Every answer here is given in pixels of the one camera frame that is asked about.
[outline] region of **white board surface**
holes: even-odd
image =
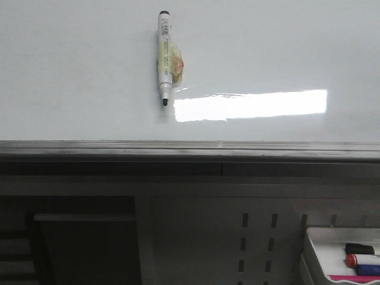
[[[157,87],[157,16],[185,61]],[[0,1],[0,140],[380,143],[380,1]]]

